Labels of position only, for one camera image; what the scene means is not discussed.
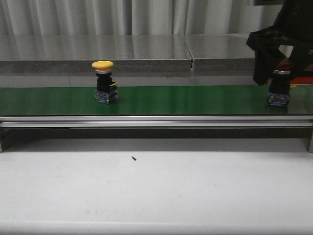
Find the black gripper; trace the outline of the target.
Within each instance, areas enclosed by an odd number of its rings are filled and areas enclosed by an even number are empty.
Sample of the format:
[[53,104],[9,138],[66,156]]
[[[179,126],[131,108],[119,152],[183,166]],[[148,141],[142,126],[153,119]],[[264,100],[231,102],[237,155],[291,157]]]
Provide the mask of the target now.
[[305,71],[313,63],[313,2],[286,0],[272,26],[251,32],[246,44],[255,52],[253,80],[267,83],[273,71],[286,56],[280,45],[294,46],[289,61],[294,64],[293,78],[313,76]]

